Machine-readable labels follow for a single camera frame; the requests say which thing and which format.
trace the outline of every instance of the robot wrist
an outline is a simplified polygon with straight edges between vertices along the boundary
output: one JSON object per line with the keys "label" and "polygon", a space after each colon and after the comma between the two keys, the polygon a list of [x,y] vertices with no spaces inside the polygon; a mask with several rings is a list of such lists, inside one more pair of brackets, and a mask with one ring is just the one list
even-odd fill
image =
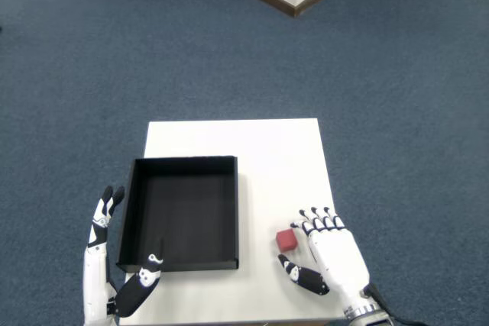
{"label": "robot wrist", "polygon": [[350,319],[349,326],[393,326],[394,323],[389,315],[378,309],[376,311],[361,313],[353,319]]}
{"label": "robot wrist", "polygon": [[361,307],[357,308],[349,307],[345,310],[345,316],[349,321],[351,321],[355,320],[358,317],[369,315],[380,310],[381,308],[379,307],[379,305],[376,302],[372,302],[370,304],[362,305]]}

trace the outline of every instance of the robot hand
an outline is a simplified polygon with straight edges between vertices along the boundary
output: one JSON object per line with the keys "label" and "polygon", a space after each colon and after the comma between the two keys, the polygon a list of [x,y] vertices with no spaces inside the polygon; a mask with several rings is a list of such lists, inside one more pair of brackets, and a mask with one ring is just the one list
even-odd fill
{"label": "robot hand", "polygon": [[331,290],[338,295],[351,324],[392,325],[388,314],[364,293],[370,276],[353,235],[340,217],[329,208],[301,210],[300,214],[303,220],[290,226],[302,228],[309,238],[309,248],[319,266],[319,273],[297,266],[281,254],[279,260],[289,277],[316,294],[325,295]]}
{"label": "robot hand", "polygon": [[115,316],[128,317],[151,294],[160,279],[161,242],[117,293],[110,279],[107,261],[107,230],[115,207],[124,198],[124,188],[113,193],[108,186],[99,200],[92,219],[83,267],[83,310],[85,326],[115,326]]}

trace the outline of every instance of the floor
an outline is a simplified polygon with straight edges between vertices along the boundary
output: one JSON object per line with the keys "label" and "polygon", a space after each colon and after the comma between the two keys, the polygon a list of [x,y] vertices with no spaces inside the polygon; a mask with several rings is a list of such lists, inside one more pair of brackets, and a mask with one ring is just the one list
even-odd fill
{"label": "floor", "polygon": [[489,0],[0,0],[0,324],[82,324],[92,212],[149,121],[308,117],[391,308],[489,324],[488,20]]}

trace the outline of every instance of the black cable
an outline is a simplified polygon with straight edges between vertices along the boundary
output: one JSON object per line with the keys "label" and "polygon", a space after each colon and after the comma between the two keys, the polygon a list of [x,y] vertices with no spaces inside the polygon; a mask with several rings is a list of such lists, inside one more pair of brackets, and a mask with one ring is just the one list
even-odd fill
{"label": "black cable", "polygon": [[380,294],[380,292],[378,291],[377,287],[375,286],[375,284],[368,284],[365,288],[364,288],[364,294],[366,296],[369,296],[369,297],[372,297],[378,304],[379,306],[385,310],[385,312],[388,313],[388,315],[390,317],[392,317],[394,320],[396,320],[397,322],[400,322],[401,324],[405,324],[407,326],[428,326],[428,324],[425,324],[424,322],[421,322],[421,321],[412,321],[412,320],[406,320],[405,318],[401,318],[401,317],[398,317],[396,316],[390,309],[389,307],[387,306],[387,303],[385,302],[385,300],[382,298],[382,295]]}

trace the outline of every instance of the black tray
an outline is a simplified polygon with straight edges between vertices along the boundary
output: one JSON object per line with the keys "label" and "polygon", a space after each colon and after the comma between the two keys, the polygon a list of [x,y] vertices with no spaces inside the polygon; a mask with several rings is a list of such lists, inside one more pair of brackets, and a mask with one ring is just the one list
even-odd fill
{"label": "black tray", "polygon": [[238,159],[135,160],[118,266],[138,271],[163,238],[164,271],[238,268]]}

